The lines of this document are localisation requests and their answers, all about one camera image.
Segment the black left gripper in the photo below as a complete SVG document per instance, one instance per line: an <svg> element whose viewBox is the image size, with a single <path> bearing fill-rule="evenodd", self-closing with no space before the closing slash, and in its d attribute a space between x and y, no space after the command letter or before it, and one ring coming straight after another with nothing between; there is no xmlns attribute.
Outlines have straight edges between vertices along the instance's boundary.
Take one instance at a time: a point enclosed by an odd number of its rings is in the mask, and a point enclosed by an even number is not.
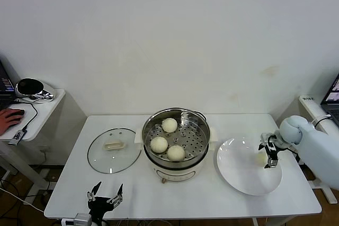
<svg viewBox="0 0 339 226"><path fill-rule="evenodd" d="M120 185L116 196L113 198L95 197L101 183L102 182L98 182L91 191L87 192L87 205L90 210L89 214L91 215L92 220L102 220L105 213L113 211L114 206L118 206L123 201L123 184Z"/></svg>

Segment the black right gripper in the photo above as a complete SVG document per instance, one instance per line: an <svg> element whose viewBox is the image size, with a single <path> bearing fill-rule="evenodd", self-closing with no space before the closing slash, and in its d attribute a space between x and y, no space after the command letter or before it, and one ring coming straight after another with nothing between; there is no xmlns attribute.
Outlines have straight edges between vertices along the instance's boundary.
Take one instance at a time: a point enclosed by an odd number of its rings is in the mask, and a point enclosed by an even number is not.
<svg viewBox="0 0 339 226"><path fill-rule="evenodd" d="M267 168L275 168L278 165L278 153L280 148L275 145L277 141L276 136L266 136L267 142L265 144L260 144L258 150L265 148L267 154L267 164L264 166L265 169Z"/></svg>

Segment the person's bare hand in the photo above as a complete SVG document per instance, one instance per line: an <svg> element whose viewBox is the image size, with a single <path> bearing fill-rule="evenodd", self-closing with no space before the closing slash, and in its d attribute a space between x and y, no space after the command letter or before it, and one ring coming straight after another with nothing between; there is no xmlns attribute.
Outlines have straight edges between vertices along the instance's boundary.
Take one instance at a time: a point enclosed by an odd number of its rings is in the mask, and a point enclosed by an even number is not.
<svg viewBox="0 0 339 226"><path fill-rule="evenodd" d="M22 109L3 109L0 112L0 135L3 135L9 128L20 124L24 116Z"/></svg>

